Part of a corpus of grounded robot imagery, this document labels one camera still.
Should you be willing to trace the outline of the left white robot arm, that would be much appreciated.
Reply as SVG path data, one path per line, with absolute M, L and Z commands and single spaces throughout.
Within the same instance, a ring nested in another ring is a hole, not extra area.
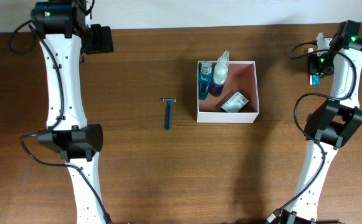
M 77 223 L 111 223 L 100 191 L 98 160 L 103 147 L 100 124 L 87 121 L 80 89 L 86 55 L 113 52 L 109 26 L 92 24 L 86 1 L 37 2 L 32 31 L 39 38 L 47 72 L 49 111 L 40 145 L 59 154 L 72 181 Z

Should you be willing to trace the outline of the teal mouthwash bottle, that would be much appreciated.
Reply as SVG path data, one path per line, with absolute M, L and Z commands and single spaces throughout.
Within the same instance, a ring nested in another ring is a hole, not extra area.
M 205 61 L 201 65 L 199 71 L 199 93 L 198 97 L 200 100 L 205 100 L 209 93 L 209 87 L 212 79 L 212 63 L 210 61 Z

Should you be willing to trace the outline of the clear purple spray bottle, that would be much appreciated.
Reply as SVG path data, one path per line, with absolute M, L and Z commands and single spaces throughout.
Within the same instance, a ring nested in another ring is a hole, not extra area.
M 212 96 L 220 96 L 225 82 L 227 80 L 228 74 L 228 65 L 229 65 L 229 51 L 225 50 L 224 53 L 218 58 L 217 63 L 215 64 L 212 82 L 210 87 L 210 94 Z

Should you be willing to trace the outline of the white teal toothpaste tube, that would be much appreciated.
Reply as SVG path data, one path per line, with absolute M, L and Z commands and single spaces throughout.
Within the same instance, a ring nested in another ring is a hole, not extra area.
M 319 85 L 320 78 L 318 76 L 318 57 L 317 54 L 312 54 L 313 48 L 308 49 L 308 81 L 310 85 Z

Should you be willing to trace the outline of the green white soap box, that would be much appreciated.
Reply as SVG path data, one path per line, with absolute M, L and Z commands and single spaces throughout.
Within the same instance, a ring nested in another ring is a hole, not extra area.
M 238 113 L 249 100 L 239 91 L 235 92 L 221 107 L 226 113 Z

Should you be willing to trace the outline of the blue disposable razor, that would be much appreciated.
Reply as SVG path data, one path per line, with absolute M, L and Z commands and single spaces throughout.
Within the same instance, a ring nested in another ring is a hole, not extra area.
M 174 98 L 163 98 L 163 101 L 166 102 L 166 121 L 165 121 L 165 130 L 169 130 L 171 127 L 171 105 L 176 102 Z

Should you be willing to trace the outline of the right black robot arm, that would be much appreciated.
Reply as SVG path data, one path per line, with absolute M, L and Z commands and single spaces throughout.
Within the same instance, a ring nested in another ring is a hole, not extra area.
M 266 223 L 318 223 L 318 202 L 327 172 L 338 150 L 362 125 L 358 99 L 362 69 L 360 23 L 339 23 L 332 38 L 318 34 L 311 41 L 316 49 L 305 54 L 308 75 L 333 77 L 331 93 L 299 130 L 307 140 L 305 162 L 293 197 L 275 209 Z

